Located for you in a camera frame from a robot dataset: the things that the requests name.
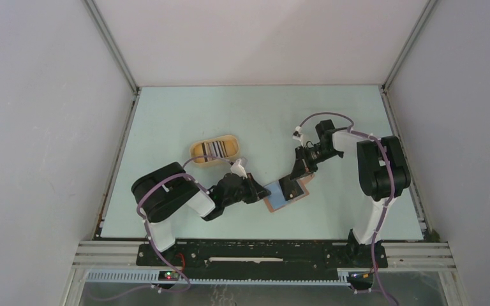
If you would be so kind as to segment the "brown leather card holder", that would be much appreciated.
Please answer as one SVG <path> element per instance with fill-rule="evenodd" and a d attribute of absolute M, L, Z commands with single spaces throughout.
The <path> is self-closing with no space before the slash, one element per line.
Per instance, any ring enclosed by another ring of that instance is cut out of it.
<path fill-rule="evenodd" d="M 266 204 L 266 207 L 269 210 L 269 212 L 275 212 L 277 210 L 289 206 L 292 203 L 295 203 L 296 201 L 299 201 L 307 197 L 309 195 L 309 191 L 306 189 L 306 185 L 307 183 L 311 182 L 314 179 L 314 177 L 315 175 L 311 174 L 298 179 L 299 184 L 301 185 L 304 193 L 291 201 L 285 201 L 285 199 L 283 198 L 283 194 L 281 192 L 278 180 L 264 186 L 266 189 L 268 189 L 271 192 L 271 195 L 268 198 L 264 199 L 264 203 Z"/>

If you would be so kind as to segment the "yellow oval card tray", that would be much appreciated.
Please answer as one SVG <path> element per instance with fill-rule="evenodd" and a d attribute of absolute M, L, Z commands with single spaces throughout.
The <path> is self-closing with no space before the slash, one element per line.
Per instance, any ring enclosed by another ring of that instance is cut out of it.
<path fill-rule="evenodd" d="M 198 167 L 210 167 L 240 157 L 240 145 L 233 135 L 224 135 L 195 142 L 190 147 L 191 163 Z"/>

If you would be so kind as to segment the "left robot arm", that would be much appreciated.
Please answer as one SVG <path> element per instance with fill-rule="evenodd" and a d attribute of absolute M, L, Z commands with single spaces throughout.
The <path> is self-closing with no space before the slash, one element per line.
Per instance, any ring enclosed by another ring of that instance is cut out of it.
<path fill-rule="evenodd" d="M 131 187 L 148 239 L 152 258 L 169 265 L 176 257 L 175 237 L 170 218 L 187 206 L 203 220 L 211 221 L 236 203 L 252 204 L 271 195 L 246 171 L 244 158 L 229 161 L 230 172 L 216 185 L 205 188 L 177 162 L 139 178 Z"/>

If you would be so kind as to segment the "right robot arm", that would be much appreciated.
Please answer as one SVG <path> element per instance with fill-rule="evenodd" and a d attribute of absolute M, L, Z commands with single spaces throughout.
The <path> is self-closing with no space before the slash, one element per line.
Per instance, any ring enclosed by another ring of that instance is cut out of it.
<path fill-rule="evenodd" d="M 377 138 L 352 127 L 336 128 L 331 120 L 321 121 L 315 129 L 319 141 L 312 145 L 304 141 L 301 126 L 292 134 L 300 145 L 295 149 L 290 180 L 314 174 L 319 163 L 332 157 L 356 158 L 359 185 L 367 205 L 352 228 L 350 238 L 355 243 L 346 248 L 345 256 L 349 264 L 362 266 L 371 258 L 368 245 L 379 238 L 391 205 L 410 186 L 411 175 L 401 142 L 396 136 Z"/>

